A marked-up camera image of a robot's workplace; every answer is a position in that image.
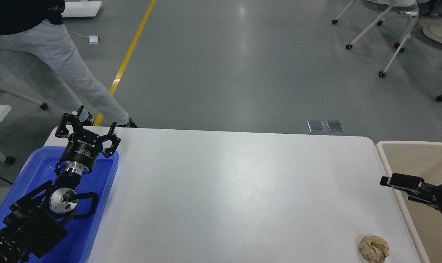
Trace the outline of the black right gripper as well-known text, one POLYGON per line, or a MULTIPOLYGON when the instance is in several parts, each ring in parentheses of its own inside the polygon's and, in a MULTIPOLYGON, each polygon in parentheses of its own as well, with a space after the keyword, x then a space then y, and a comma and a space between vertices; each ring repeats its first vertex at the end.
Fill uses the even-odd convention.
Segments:
MULTIPOLYGON (((382 176, 380 185, 395 188, 410 193, 419 193, 424 179, 414 175, 393 173, 391 176, 382 176)), ((442 214, 442 183, 438 186, 425 183, 429 196, 408 196, 408 201, 422 203, 442 214)))

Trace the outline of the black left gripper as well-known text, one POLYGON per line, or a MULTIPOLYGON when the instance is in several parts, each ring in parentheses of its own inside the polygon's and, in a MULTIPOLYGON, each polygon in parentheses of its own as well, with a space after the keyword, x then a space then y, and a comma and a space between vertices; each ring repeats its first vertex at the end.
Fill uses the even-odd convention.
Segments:
POLYGON ((80 106, 76 114, 64 113, 56 128, 55 136, 68 138, 68 144, 59 160, 60 167, 71 166, 79 163, 83 167, 83 173, 92 172, 99 153, 105 158, 111 158, 116 153, 121 139, 114 133, 117 126, 113 122, 107 134, 99 136, 95 133, 84 133, 84 127, 79 120, 84 106, 80 106), (108 148, 104 148, 104 142, 111 142, 108 148))

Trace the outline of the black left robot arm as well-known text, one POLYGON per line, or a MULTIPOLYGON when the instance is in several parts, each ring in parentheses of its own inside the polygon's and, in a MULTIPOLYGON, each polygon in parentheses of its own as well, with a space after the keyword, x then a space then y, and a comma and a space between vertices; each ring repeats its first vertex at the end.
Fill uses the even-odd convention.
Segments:
POLYGON ((0 207, 0 263, 87 260, 119 159, 117 123, 98 135, 64 113, 48 146, 27 160, 0 207))

